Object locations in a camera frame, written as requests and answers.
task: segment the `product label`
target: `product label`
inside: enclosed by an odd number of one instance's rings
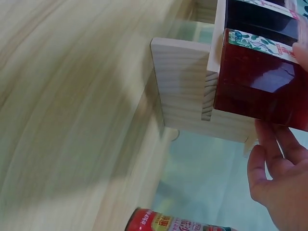
[[[243,2],[246,2],[246,3],[249,3],[249,4],[264,7],[266,9],[276,11],[278,13],[282,13],[284,15],[287,15],[291,18],[298,20],[298,16],[297,16],[296,12],[289,10],[289,9],[283,7],[283,6],[277,5],[275,3],[271,3],[271,2],[268,2],[268,1],[264,1],[264,0],[237,0],[237,1],[243,1]]]
[[[231,231],[231,228],[211,226],[190,220],[157,214],[152,222],[153,231]]]
[[[243,31],[229,30],[229,44],[246,47],[296,64],[298,63],[293,54],[292,47]]]

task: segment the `can lid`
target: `can lid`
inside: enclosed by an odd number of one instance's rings
[[[125,229],[124,229],[124,231],[128,231],[128,226],[129,226],[130,222],[133,220],[134,215],[135,215],[135,213],[137,212],[138,209],[140,209],[140,207],[137,207],[137,208],[134,210],[133,214],[130,216],[130,218],[129,218],[128,222],[127,222],[127,225],[126,225],[126,227],[125,227]]]

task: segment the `wood grain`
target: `wood grain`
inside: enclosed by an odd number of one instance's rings
[[[211,51],[208,58],[208,71],[219,73],[222,52],[223,33],[225,28],[226,0],[218,0],[216,8],[215,28],[212,38]]]
[[[195,0],[196,21],[214,24],[218,0]]]
[[[248,139],[252,118],[213,110],[218,76],[206,70],[210,45],[154,38],[151,50],[167,127],[238,142]]]
[[[1,1],[0,230],[119,231],[150,206],[170,132],[149,45],[191,7]]]

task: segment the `white sticker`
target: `white sticker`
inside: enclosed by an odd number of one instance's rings
[[[298,20],[298,16],[294,11],[289,10],[283,6],[277,5],[275,3],[271,3],[269,1],[264,1],[264,0],[237,0],[237,1],[243,1],[256,6],[264,7],[266,9],[282,13],[284,15],[287,15],[291,18]]]
[[[292,47],[243,31],[229,30],[229,44],[246,47],[291,61],[296,64],[298,63],[293,54]]]

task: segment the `wooden shelf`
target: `wooden shelf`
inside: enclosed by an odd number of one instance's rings
[[[202,22],[195,22],[190,41],[154,38],[151,50],[165,125],[243,142],[247,152],[256,140],[254,120],[213,109],[220,70],[225,4],[225,0],[197,0],[196,20]],[[210,14],[213,11],[216,12],[215,19],[205,20],[203,14],[213,16]],[[211,43],[198,42],[203,26],[212,28]]]

